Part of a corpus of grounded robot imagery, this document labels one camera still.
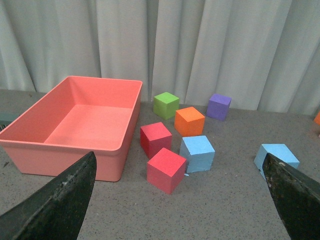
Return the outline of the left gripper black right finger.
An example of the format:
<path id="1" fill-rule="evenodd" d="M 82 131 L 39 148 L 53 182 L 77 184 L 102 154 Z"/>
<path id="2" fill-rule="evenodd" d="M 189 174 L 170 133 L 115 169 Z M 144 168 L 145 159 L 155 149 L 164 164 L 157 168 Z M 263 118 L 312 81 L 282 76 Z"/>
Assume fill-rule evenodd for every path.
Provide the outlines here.
<path id="1" fill-rule="evenodd" d="M 276 210 L 292 240 L 320 238 L 320 183 L 267 153 L 262 170 Z"/>

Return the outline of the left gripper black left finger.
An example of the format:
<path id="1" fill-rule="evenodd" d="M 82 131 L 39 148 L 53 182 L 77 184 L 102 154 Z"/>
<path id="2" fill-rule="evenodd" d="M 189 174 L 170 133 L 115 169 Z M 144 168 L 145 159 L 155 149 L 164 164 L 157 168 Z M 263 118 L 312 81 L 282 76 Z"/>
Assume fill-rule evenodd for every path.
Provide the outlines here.
<path id="1" fill-rule="evenodd" d="M 90 151 L 0 217 L 2 240 L 75 240 L 87 212 L 97 172 Z"/>

